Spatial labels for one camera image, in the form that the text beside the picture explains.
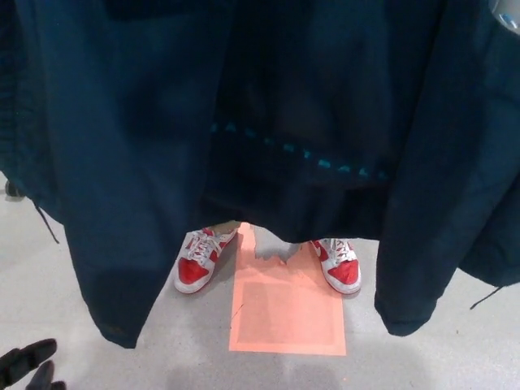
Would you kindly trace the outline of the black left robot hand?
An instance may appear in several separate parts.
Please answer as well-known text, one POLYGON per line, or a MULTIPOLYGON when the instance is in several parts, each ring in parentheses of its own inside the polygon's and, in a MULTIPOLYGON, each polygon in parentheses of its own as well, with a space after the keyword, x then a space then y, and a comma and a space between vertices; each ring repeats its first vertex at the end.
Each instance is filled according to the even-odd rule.
POLYGON ((35 371, 26 389, 66 390, 65 382, 54 380, 54 362, 50 358, 56 351, 56 339, 44 339, 1 356, 1 389, 13 386, 35 371))

